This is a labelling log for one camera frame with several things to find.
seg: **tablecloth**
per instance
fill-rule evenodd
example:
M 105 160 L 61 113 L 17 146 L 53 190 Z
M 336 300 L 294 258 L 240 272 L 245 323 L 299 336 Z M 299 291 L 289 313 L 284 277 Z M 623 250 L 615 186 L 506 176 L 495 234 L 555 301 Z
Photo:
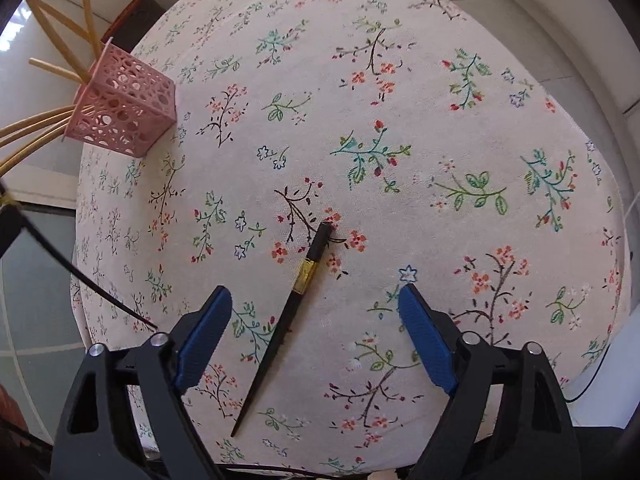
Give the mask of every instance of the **tablecloth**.
M 414 463 L 447 396 L 399 319 L 404 284 L 491 344 L 540 342 L 562 385 L 628 316 L 603 157 L 450 1 L 180 0 L 133 54 L 175 81 L 178 122 L 142 159 L 84 148 L 76 259 L 165 331 L 230 289 L 232 320 L 184 397 L 214 460 L 326 474 Z M 335 231 L 321 268 L 230 438 L 322 220 Z M 149 337 L 72 287 L 88 345 Z

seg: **gold band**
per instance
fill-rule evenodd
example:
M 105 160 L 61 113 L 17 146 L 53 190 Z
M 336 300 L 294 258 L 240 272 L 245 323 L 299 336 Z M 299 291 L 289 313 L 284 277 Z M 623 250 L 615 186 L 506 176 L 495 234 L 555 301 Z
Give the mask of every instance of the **gold band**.
M 306 292 L 306 288 L 311 282 L 311 278 L 316 273 L 317 266 L 317 262 L 313 262 L 312 260 L 305 258 L 302 265 L 300 265 L 300 271 L 298 272 L 296 282 L 293 284 L 294 292 L 297 292 L 298 294 L 304 294 Z

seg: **pink plastic holder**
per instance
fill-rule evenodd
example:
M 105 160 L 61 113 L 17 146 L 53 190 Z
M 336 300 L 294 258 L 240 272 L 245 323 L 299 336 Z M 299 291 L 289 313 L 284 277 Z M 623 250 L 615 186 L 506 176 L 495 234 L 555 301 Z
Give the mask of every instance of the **pink plastic holder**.
M 175 124 L 174 82 L 111 40 L 74 103 L 66 136 L 135 157 Z

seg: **round table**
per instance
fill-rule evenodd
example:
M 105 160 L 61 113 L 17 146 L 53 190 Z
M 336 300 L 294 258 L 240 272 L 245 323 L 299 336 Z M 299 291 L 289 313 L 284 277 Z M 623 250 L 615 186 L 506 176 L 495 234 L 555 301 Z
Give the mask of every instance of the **round table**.
M 414 463 L 448 397 L 399 319 L 404 284 L 491 344 L 538 341 L 562 385 L 628 316 L 609 168 L 448 0 L 181 0 L 133 54 L 175 81 L 178 121 L 145 158 L 85 147 L 76 259 L 165 331 L 229 288 L 231 322 L 184 397 L 214 460 L 325 474 Z M 330 246 L 231 438 L 323 220 Z M 88 345 L 150 336 L 84 286 L 73 297 Z

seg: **black chopstick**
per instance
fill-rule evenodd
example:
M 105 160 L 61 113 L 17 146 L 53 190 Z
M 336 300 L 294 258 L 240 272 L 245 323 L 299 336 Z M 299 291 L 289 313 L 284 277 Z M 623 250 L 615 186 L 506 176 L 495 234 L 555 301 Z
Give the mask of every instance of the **black chopstick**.
M 258 366 L 258 371 L 255 374 L 254 382 L 251 383 L 251 387 L 249 387 L 249 391 L 246 394 L 244 399 L 244 403 L 242 404 L 242 408 L 240 409 L 240 413 L 238 414 L 238 420 L 234 424 L 234 428 L 231 430 L 231 436 L 236 436 L 238 429 L 240 428 L 240 424 L 242 423 L 242 419 L 246 415 L 246 412 L 249 410 L 251 403 L 255 398 L 255 394 L 258 392 L 258 388 L 262 384 L 265 376 L 267 375 L 267 371 L 269 370 L 271 363 L 276 357 L 278 352 L 278 348 L 282 344 L 284 340 L 284 336 L 293 321 L 293 318 L 296 316 L 296 312 L 298 311 L 298 307 L 302 302 L 302 298 L 305 295 L 306 288 L 309 286 L 311 279 L 313 278 L 316 267 L 318 266 L 318 262 L 322 258 L 322 253 L 324 252 L 324 248 L 326 247 L 329 236 L 331 236 L 331 231 L 333 226 L 329 222 L 320 222 L 318 226 L 318 230 L 316 231 L 316 236 L 311 241 L 311 246 L 306 254 L 305 260 L 302 262 L 300 266 L 300 271 L 298 272 L 298 276 L 296 278 L 295 283 L 291 289 L 291 293 L 287 298 L 287 303 L 282 310 L 282 314 L 280 314 L 280 319 L 276 324 L 275 329 L 273 330 L 273 334 L 271 335 L 271 339 L 269 344 L 267 345 L 267 349 L 264 352 L 264 357 Z

